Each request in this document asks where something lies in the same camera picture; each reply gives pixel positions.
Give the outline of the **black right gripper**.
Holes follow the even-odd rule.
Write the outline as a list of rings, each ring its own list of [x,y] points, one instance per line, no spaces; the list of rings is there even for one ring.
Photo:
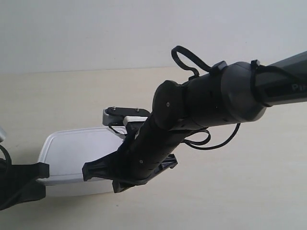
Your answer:
[[[189,130],[156,124],[152,115],[148,117],[127,116],[124,118],[127,135],[117,151],[82,167],[83,180],[92,178],[112,181],[114,193],[146,184],[166,167],[163,162],[177,164],[173,150],[189,135]]]

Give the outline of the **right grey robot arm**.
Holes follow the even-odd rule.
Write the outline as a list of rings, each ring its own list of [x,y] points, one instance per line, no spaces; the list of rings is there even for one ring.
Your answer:
[[[269,107],[307,100],[306,52],[268,66],[258,60],[208,66],[182,46],[174,47],[171,56],[193,75],[182,84],[172,80],[160,84],[151,112],[105,109],[104,125],[124,126],[127,133],[116,151],[83,165],[85,181],[109,179],[115,193],[146,184],[177,165],[173,151],[179,144],[209,149],[209,138],[191,141],[189,136],[216,126],[239,128],[260,119]]]

